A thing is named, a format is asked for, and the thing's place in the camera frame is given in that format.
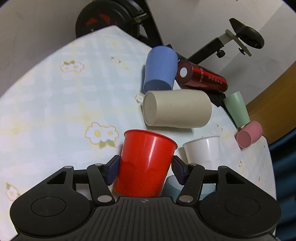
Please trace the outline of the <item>pink plastic cup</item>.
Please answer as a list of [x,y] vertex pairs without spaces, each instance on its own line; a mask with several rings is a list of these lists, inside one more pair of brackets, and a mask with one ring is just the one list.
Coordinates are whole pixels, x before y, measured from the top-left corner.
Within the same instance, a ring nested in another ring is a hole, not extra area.
[[262,126],[257,121],[246,124],[236,135],[236,142],[241,149],[248,148],[257,142],[263,134]]

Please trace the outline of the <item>blue plastic cup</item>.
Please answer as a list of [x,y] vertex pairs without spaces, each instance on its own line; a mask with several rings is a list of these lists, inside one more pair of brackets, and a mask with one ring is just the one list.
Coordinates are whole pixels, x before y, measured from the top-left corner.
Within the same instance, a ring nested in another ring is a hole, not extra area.
[[172,90],[178,68],[177,53],[167,46],[156,46],[149,51],[144,68],[144,93]]

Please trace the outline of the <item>beige plastic cup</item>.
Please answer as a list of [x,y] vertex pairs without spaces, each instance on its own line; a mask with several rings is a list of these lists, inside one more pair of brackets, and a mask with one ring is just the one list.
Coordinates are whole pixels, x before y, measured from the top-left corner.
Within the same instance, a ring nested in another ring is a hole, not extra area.
[[149,91],[144,96],[142,114],[148,126],[201,128],[210,121],[212,104],[201,90]]

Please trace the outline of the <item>red plastic cup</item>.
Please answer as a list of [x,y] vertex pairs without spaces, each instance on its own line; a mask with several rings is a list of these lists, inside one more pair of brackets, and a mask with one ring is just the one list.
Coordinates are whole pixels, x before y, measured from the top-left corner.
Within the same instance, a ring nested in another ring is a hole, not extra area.
[[130,197],[158,196],[177,143],[146,130],[128,130],[124,136],[115,190]]

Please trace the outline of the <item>white plastic cup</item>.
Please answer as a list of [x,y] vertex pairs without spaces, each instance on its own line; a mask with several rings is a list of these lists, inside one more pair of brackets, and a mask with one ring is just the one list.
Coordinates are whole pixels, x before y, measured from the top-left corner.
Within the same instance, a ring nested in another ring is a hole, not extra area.
[[217,170],[220,164],[220,136],[203,137],[183,144],[188,164]]

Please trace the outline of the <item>wooden panel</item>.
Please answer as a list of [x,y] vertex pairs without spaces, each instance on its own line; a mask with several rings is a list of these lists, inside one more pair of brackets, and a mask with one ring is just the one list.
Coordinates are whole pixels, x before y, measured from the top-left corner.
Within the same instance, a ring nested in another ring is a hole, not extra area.
[[247,104],[252,121],[258,121],[269,144],[295,128],[295,63],[259,96]]

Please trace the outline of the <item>black exercise bike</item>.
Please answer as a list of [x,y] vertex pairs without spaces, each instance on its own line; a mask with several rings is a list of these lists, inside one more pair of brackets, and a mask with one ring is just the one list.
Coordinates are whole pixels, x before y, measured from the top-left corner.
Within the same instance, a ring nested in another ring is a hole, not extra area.
[[[235,18],[230,18],[229,22],[233,31],[225,30],[224,34],[210,41],[188,60],[200,64],[213,54],[222,58],[225,56],[223,48],[230,41],[236,42],[243,55],[251,55],[248,47],[263,48],[264,38],[257,30]],[[163,45],[146,1],[92,1],[79,13],[75,24],[75,35],[79,38],[109,26],[119,27],[152,48]]]

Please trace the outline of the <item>pale blue cup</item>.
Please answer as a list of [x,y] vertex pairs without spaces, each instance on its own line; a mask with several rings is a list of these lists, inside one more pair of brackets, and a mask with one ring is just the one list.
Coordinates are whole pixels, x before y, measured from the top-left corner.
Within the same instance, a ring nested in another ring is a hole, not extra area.
[[[175,202],[179,196],[182,188],[184,186],[180,185],[177,178],[174,175],[168,176],[166,178],[163,190],[160,194],[161,197],[171,197]],[[206,196],[216,191],[216,184],[203,184],[202,191],[199,200],[203,200]]]

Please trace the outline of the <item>green plastic cup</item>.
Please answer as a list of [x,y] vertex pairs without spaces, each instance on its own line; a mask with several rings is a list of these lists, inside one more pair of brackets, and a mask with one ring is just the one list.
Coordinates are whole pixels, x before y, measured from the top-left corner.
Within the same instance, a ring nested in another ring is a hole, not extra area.
[[239,91],[223,99],[223,102],[238,128],[250,122],[244,99]]

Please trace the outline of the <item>red metal bottle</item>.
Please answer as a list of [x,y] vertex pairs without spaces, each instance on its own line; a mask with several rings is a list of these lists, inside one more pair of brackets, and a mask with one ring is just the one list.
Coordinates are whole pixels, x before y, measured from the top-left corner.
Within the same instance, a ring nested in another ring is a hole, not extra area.
[[192,88],[218,92],[225,92],[228,89],[228,83],[224,77],[190,61],[178,63],[176,81],[180,85]]

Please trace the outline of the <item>blue curtain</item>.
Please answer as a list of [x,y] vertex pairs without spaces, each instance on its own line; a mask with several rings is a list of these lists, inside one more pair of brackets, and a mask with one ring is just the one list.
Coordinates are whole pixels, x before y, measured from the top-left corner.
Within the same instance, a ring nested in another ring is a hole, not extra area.
[[295,240],[295,130],[269,145],[281,217],[276,227],[280,240]]

